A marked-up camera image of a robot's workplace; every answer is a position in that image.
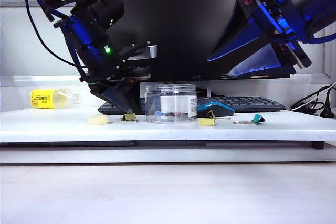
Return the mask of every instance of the yellow bottle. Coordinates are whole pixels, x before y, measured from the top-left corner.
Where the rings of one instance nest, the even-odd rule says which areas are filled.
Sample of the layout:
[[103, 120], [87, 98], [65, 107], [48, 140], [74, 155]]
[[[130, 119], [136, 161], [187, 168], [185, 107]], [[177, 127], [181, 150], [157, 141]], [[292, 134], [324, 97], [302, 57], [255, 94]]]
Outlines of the yellow bottle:
[[66, 89], [34, 89], [30, 92], [30, 105], [40, 109], [62, 109], [81, 103], [79, 94]]

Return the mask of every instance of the green led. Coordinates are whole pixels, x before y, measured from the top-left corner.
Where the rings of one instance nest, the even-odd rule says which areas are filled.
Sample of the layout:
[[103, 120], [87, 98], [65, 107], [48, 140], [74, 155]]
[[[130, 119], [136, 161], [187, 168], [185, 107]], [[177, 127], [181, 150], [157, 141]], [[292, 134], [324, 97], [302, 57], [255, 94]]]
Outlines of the green led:
[[112, 49], [108, 45], [105, 45], [104, 49], [107, 54], [110, 54], [112, 52]]

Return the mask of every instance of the tabletop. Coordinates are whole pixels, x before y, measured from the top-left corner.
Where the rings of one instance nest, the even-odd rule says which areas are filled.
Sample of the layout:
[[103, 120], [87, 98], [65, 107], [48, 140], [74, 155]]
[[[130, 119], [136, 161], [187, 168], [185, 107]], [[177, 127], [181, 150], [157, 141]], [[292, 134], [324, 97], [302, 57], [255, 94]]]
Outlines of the tabletop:
[[137, 116], [139, 122], [122, 122], [121, 116], [109, 116], [106, 125], [89, 125], [87, 117], [97, 108], [46, 110], [24, 109], [0, 113], [0, 141], [63, 142], [113, 140], [284, 140], [334, 141], [336, 120], [291, 111], [260, 113], [266, 121], [256, 124], [234, 124], [248, 121], [253, 113], [235, 113], [229, 119], [216, 119], [215, 126], [188, 123], [156, 124]]

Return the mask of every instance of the clear plastic jar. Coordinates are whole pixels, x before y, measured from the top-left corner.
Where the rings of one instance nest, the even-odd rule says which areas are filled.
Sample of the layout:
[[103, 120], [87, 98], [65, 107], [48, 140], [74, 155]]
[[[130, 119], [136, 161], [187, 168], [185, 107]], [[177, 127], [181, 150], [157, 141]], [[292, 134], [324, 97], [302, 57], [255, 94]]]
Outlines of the clear plastic jar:
[[148, 122], [172, 123], [196, 120], [195, 85], [146, 85], [145, 102]]

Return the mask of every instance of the white label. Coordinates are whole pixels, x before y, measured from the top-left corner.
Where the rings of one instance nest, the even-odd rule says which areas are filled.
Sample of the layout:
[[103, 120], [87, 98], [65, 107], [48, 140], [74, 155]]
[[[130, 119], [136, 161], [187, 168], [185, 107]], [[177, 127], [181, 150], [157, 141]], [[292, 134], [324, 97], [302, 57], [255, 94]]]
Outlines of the white label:
[[195, 95], [170, 95], [160, 97], [161, 113], [188, 113], [196, 116], [197, 97]]

